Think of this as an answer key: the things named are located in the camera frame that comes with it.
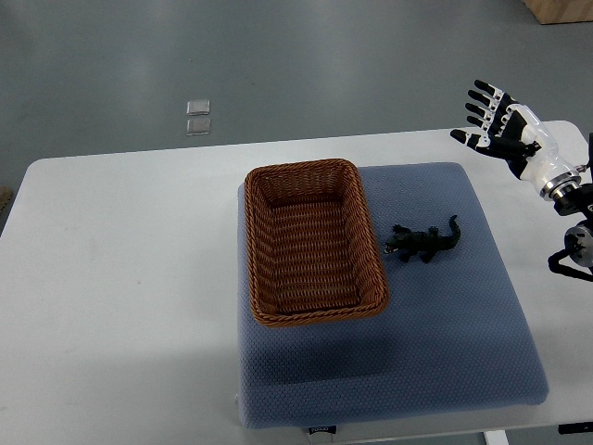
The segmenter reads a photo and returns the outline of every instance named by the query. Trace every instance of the white table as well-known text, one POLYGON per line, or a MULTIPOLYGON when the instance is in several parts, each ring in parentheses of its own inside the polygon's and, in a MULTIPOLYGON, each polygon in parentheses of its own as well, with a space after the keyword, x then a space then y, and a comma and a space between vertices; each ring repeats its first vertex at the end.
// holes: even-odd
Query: white table
MULTIPOLYGON (((576 127, 547 125, 584 163, 576 127)), ((465 168, 550 385, 539 406, 344 425, 335 440, 591 420, 593 287, 547 266, 582 218, 434 130, 33 163, 0 237, 2 442, 308 443, 300 429, 238 422, 236 191, 257 166, 332 157, 465 168)))

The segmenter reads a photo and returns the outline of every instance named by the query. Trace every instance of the crocodile tail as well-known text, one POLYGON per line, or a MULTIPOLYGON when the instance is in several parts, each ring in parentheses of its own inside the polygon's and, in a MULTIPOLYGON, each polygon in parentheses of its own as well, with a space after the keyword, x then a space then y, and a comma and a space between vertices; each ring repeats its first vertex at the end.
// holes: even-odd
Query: crocodile tail
POLYGON ((457 225, 457 221, 455 220, 457 220, 457 215, 453 215, 448 219, 448 226, 451 228, 451 232, 453 232, 453 235, 451 237, 451 240, 453 241, 453 246, 455 246, 461 238, 461 229, 457 225))

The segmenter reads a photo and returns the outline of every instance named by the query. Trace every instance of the robot finger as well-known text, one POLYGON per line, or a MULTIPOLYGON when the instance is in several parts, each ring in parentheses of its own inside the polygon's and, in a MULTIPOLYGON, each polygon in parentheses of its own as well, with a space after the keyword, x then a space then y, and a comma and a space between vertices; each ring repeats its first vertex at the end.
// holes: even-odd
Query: robot finger
POLYGON ((491 95, 492 97, 494 97, 494 95, 496 94, 498 88, 494 85, 491 85, 490 83, 486 83, 480 80, 475 80, 475 82, 473 83, 475 85, 476 88, 479 88, 482 91, 486 91, 489 95, 491 95))
POLYGON ((495 102, 492 100, 492 98, 490 98, 486 95, 483 95, 482 93, 478 93, 477 91, 474 91, 474 90, 468 91, 467 95, 469 97, 471 97, 473 100, 476 100, 476 101, 481 102, 484 105, 486 105, 489 110, 496 111, 497 104, 495 104, 495 102))
POLYGON ((483 121, 479 118, 476 118, 475 116, 468 116, 467 121, 470 124, 480 127, 482 130, 485 130, 485 131, 487 131, 488 127, 490 126, 490 122, 483 121))
POLYGON ((482 137, 479 134, 466 133, 463 130, 452 130, 450 135, 457 142, 461 142, 462 144, 468 146, 473 150, 476 149, 476 147, 480 144, 480 141, 482 139, 482 137))
POLYGON ((485 118, 487 115, 492 115, 490 111, 483 109, 482 107, 478 107, 477 105, 467 103, 465 104, 465 109, 471 111, 472 113, 477 114, 480 118, 485 118))
POLYGON ((516 139, 494 136, 490 139, 491 155, 494 158, 501 158, 509 161, 521 161, 533 156, 536 148, 533 145, 524 144, 516 139))

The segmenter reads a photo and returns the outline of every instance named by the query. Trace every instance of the gray floor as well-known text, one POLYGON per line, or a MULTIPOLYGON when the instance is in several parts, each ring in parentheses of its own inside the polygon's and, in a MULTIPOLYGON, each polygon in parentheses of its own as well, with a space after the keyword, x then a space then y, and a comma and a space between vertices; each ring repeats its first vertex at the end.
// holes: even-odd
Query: gray floor
POLYGON ((0 184, 41 158, 465 126, 476 78, 588 134, 591 55, 593 23, 541 26, 521 0, 0 0, 0 184), (193 98, 209 135, 184 135, 193 98))

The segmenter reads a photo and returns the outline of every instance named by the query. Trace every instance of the black toy crocodile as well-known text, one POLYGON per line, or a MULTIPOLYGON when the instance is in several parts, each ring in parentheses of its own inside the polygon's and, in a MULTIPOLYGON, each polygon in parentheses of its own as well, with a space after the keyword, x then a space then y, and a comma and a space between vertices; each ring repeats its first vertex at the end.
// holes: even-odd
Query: black toy crocodile
POLYGON ((448 220, 448 225, 453 235, 443 236, 438 234, 437 227, 430 227, 428 232, 412 232, 407 227, 397 224, 393 226, 394 236, 385 243, 385 253, 393 253, 398 249, 404 251, 399 255, 402 261, 408 262, 412 255, 419 251, 426 252, 420 256, 424 262, 430 261, 439 250, 449 250, 457 246, 461 237, 460 227, 453 215, 448 220))

